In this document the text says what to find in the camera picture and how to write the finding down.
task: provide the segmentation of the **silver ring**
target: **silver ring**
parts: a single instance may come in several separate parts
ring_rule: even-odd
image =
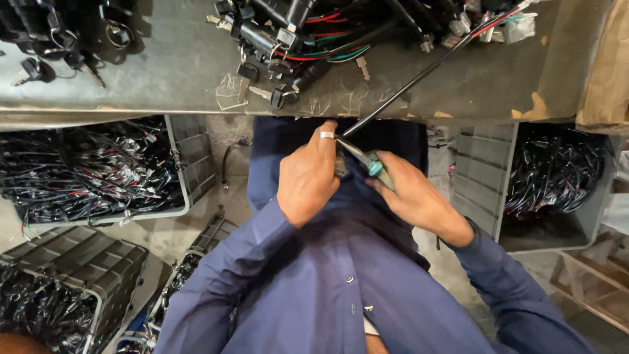
[[[320,132],[319,133],[319,138],[330,138],[330,139],[336,139],[336,134],[334,134],[333,132]]]

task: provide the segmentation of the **blue shirt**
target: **blue shirt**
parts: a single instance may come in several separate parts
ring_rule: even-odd
[[[272,197],[279,160],[252,153],[254,215],[170,298],[157,354],[363,354],[364,315],[392,354],[593,352],[522,265],[472,223],[474,240],[455,252],[496,318],[498,343],[488,342],[413,252],[410,226],[358,170],[295,229]]]

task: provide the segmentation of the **hand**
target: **hand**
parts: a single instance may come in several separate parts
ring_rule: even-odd
[[[320,132],[334,132],[333,120],[318,127],[310,142],[282,159],[279,164],[277,203],[286,219],[295,227],[310,221],[340,184],[334,175],[336,140],[320,138]]]
[[[465,247],[472,242],[474,231],[467,220],[454,210],[419,169],[391,152],[378,151],[377,155],[389,171],[395,191],[374,178],[366,182],[382,195],[391,211],[452,246]]]

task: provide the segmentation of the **metal table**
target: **metal table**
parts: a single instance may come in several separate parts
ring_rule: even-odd
[[[390,106],[384,117],[434,118],[442,123],[504,122],[569,117],[583,92],[611,0],[554,0],[535,4],[537,34],[511,45],[472,42]],[[98,70],[107,85],[52,62],[58,78],[12,87],[26,55],[0,42],[0,121],[11,114],[68,115],[106,119],[152,112],[247,115],[351,116],[368,114],[380,102],[441,55],[438,47],[379,43],[365,58],[371,75],[363,78],[355,61],[334,65],[295,105],[272,111],[249,92],[238,104],[240,77],[236,43],[229,33],[205,22],[213,14],[208,0],[138,0],[137,28],[143,50],[118,53],[116,64]],[[270,90],[261,80],[256,87]]]

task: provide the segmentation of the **long sleeve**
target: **long sleeve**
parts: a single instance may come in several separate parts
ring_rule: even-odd
[[[220,242],[170,298],[156,354],[220,353],[238,294],[295,230],[273,198]]]
[[[522,264],[470,224],[472,243],[451,248],[494,314],[498,347],[504,345],[519,353],[593,353]]]

